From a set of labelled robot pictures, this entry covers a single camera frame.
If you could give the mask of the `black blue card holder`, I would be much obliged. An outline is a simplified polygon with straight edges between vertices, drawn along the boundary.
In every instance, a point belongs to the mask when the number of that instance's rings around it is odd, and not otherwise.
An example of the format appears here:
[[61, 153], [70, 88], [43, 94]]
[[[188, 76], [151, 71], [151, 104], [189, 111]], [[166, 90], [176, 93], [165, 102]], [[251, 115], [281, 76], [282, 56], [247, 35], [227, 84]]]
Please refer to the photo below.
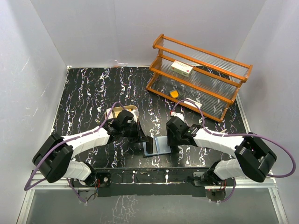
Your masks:
[[146, 148], [146, 142], [142, 143], [143, 145], [143, 157], [152, 157], [152, 156], [158, 156], [163, 154], [170, 154], [171, 153], [171, 147], [167, 144], [167, 136], [158, 136], [153, 138], [156, 144], [157, 152], [153, 155], [148, 155], [145, 151]]

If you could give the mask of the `beige oval plastic tray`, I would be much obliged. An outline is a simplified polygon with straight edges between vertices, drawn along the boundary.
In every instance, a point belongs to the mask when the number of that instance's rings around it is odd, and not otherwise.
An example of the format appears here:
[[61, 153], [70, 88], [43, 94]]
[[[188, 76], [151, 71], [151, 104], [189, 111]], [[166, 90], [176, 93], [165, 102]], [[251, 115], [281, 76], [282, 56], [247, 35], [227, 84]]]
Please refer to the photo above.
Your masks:
[[[138, 108], [134, 105], [127, 105], [124, 106], [124, 109], [131, 112], [132, 110], [138, 110]], [[108, 113], [110, 112], [111, 108], [106, 109], [105, 112], [105, 118], [107, 117], [107, 119], [112, 119], [112, 118], [117, 118], [118, 114], [124, 110], [121, 106], [120, 107], [114, 107], [112, 109], [112, 112], [110, 113], [110, 115], [108, 116]]]

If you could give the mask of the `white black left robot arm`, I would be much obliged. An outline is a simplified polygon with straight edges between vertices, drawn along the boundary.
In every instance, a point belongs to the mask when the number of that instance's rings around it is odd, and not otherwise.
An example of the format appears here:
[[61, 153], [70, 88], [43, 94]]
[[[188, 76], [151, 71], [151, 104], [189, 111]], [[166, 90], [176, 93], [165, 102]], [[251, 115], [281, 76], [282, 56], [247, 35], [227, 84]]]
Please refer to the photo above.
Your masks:
[[64, 177], [92, 186], [96, 182], [97, 171], [90, 164], [74, 161], [73, 158], [119, 138], [127, 138], [133, 144], [148, 142], [136, 116], [130, 111], [122, 110], [116, 118], [106, 119], [92, 130], [64, 137], [52, 134], [35, 154], [32, 162], [49, 183]]

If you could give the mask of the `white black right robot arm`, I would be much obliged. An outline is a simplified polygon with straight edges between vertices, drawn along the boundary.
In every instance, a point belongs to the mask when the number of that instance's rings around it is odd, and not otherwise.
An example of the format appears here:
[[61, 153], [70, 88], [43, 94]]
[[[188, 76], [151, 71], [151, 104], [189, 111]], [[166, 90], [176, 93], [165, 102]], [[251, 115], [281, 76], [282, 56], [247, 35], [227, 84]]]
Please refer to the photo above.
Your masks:
[[263, 182], [277, 160], [275, 153], [258, 137], [230, 137], [201, 125], [188, 126], [177, 116], [167, 121], [166, 131], [170, 147], [192, 145], [218, 150], [233, 157], [228, 161], [216, 161], [208, 171], [196, 178], [200, 182], [219, 185], [234, 177]]

